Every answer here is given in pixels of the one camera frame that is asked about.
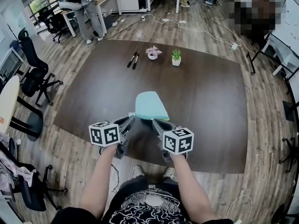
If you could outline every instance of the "white flower pot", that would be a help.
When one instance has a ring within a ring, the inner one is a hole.
[[[175,60],[174,58],[172,58],[172,65],[179,66],[180,63],[181,63],[181,57],[178,60]]]
[[[156,60],[158,58],[158,55],[152,55],[148,53],[148,57],[150,60]]]

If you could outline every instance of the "graphic print shirt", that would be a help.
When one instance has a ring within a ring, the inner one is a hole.
[[[128,184],[111,201],[102,220],[80,208],[59,211],[52,224],[75,222],[90,224],[190,224],[177,185],[153,184],[147,181]],[[232,224],[229,219],[208,221],[206,224]]]

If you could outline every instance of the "black marker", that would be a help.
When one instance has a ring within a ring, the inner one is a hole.
[[[130,67],[132,64],[132,61],[134,60],[135,56],[137,55],[137,52],[134,53],[134,55],[132,56],[132,59],[129,61],[127,67]]]
[[[136,60],[135,60],[135,62],[133,64],[133,70],[135,70],[135,68],[136,68],[138,58],[139,58],[139,54],[136,56]]]

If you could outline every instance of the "small potted plant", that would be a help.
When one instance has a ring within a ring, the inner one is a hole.
[[[172,52],[172,65],[179,66],[181,63],[181,51],[180,50],[173,50]]]
[[[148,54],[148,57],[150,60],[156,60],[158,58],[158,55],[162,53],[156,46],[153,46],[151,48],[147,48],[145,50],[145,53]]]

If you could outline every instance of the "person's right arm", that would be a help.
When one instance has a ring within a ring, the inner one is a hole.
[[[183,155],[171,155],[178,179],[178,188],[182,203],[192,222],[202,224],[216,220],[209,198],[194,177]]]

